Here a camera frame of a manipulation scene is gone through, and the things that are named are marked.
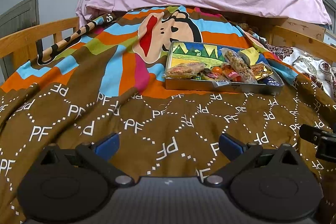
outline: metal tray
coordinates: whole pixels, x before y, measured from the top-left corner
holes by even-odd
[[[202,44],[216,46],[218,51],[219,49],[223,47],[232,49],[235,52],[238,52],[239,50],[243,50],[243,48],[228,47],[228,46],[210,44],[210,43],[183,42],[183,41],[173,42],[169,48],[166,68],[171,67],[174,45],[177,45],[180,43],[188,43],[188,44],[192,43],[195,46],[199,44],[198,47],[200,47],[200,45]],[[275,81],[277,81],[280,84],[280,86],[231,82],[231,84],[229,85],[224,85],[224,86],[215,88],[212,81],[176,79],[176,78],[165,78],[165,85],[166,85],[167,90],[198,90],[198,91],[204,90],[204,91],[214,91],[214,92],[244,92],[244,93],[261,93],[261,94],[277,95],[281,92],[284,86],[284,82],[282,81],[281,77],[275,72],[275,70],[272,69],[272,71],[273,71],[273,75],[271,77]]]

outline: blue gripper pad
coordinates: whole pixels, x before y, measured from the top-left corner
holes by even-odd
[[[108,161],[119,149],[120,141],[118,134],[112,134],[98,142],[93,150],[95,154]]]
[[[247,150],[247,146],[230,136],[222,134],[219,137],[219,150],[230,160],[233,161]]]

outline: red tongue print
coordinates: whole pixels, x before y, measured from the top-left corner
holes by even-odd
[[[143,49],[143,52],[145,53],[145,56],[147,57],[149,47],[151,46],[152,41],[152,30],[157,23],[158,19],[155,16],[151,16],[149,19],[147,25],[146,25],[146,33],[145,35],[140,39],[139,45]]]

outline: colorful striped blanket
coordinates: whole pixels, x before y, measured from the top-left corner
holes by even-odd
[[[287,84],[277,96],[166,90],[173,41],[255,47]],[[218,12],[180,6],[102,15],[21,66],[0,99],[0,223],[25,220],[16,189],[44,146],[74,148],[111,133],[120,147],[110,163],[135,180],[203,180],[229,162],[218,147],[222,133],[264,148],[290,143],[322,183],[325,220],[336,213],[336,165],[316,159],[298,135],[303,123],[330,130],[336,103]]]

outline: colorful drawing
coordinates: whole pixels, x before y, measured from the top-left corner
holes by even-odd
[[[167,15],[150,13],[138,28],[139,43],[133,45],[133,51],[147,64],[155,63],[162,52],[168,52],[174,41],[202,42],[201,32],[187,12],[175,9]]]
[[[222,47],[204,43],[174,42],[170,66],[190,62],[203,62],[207,67],[220,66],[225,61]]]

